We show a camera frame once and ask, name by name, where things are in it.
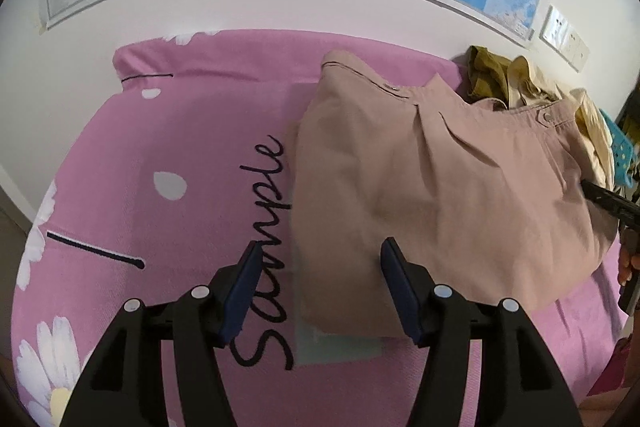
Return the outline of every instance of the white wall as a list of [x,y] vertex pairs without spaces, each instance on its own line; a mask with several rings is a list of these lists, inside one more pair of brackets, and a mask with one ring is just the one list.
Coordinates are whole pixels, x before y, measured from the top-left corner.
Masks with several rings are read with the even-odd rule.
[[453,58],[470,44],[527,55],[546,73],[584,86],[617,115],[640,69],[638,0],[545,0],[591,49],[576,73],[536,36],[523,50],[425,0],[106,0],[44,32],[38,0],[0,7],[0,184],[27,214],[39,206],[86,122],[120,91],[111,65],[129,42],[214,28],[290,28],[377,39]]

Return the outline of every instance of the pink tablecloth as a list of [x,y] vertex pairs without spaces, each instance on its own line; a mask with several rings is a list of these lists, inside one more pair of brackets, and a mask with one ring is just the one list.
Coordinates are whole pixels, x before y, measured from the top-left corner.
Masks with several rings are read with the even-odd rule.
[[[218,354],[238,425],[405,425],[426,353],[405,339],[322,335],[296,313],[282,144],[332,48],[354,52],[394,84],[420,85],[435,73],[452,87],[462,81],[442,58],[309,32],[224,31],[116,52],[123,93],[70,150],[20,266],[14,362],[20,398],[41,426],[56,425],[82,361],[124,301],[176,299],[234,263],[252,239],[269,239],[276,261],[260,282],[270,296],[255,299],[232,349]],[[622,329],[612,250],[582,286],[533,317],[577,399]],[[164,347],[168,413],[180,426]],[[473,425],[479,353],[474,344],[465,427]]]

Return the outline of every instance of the yellow flower center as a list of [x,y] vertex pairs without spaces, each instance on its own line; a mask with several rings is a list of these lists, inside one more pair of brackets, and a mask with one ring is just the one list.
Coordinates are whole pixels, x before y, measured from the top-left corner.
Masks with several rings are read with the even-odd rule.
[[53,418],[53,425],[60,427],[62,423],[62,415],[65,413],[66,404],[69,403],[71,398],[71,391],[66,387],[59,387],[52,391],[51,400],[49,401],[49,408],[51,411],[51,417]]

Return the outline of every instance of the beige skirt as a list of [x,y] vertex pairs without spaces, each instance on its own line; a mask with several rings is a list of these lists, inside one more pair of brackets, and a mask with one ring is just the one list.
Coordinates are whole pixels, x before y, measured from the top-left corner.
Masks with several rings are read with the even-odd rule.
[[401,87],[330,52],[293,140],[292,236],[303,317],[326,333],[401,336],[380,246],[466,299],[527,312],[598,267],[616,220],[586,201],[594,173],[575,107],[468,105],[436,76]]

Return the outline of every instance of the silver screw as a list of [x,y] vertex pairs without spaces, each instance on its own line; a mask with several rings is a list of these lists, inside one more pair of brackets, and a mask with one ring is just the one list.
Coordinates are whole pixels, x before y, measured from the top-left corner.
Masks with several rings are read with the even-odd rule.
[[442,297],[443,299],[448,299],[450,296],[453,295],[453,290],[451,288],[449,288],[446,284],[438,284],[433,289],[433,292],[438,297]]
[[134,312],[140,308],[140,301],[138,299],[129,299],[124,303],[124,311]]
[[209,288],[206,286],[196,286],[191,290],[191,297],[194,299],[204,299],[207,295],[209,295]]
[[513,299],[505,299],[502,302],[502,307],[508,312],[515,313],[520,309],[520,305]]

